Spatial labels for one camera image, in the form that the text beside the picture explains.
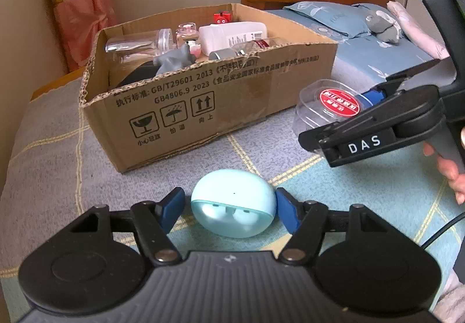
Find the person right hand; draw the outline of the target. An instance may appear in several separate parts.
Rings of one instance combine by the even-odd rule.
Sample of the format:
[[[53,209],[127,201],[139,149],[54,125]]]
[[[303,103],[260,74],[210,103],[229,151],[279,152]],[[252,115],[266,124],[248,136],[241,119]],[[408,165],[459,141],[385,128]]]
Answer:
[[[460,133],[461,144],[464,148],[464,128],[462,128]],[[425,156],[431,156],[435,152],[434,148],[430,146],[429,143],[423,144],[423,154]],[[464,203],[465,199],[465,176],[464,173],[459,173],[458,165],[455,164],[452,160],[444,159],[441,156],[437,156],[437,169],[446,179],[450,188],[455,193],[455,200],[458,205]]]

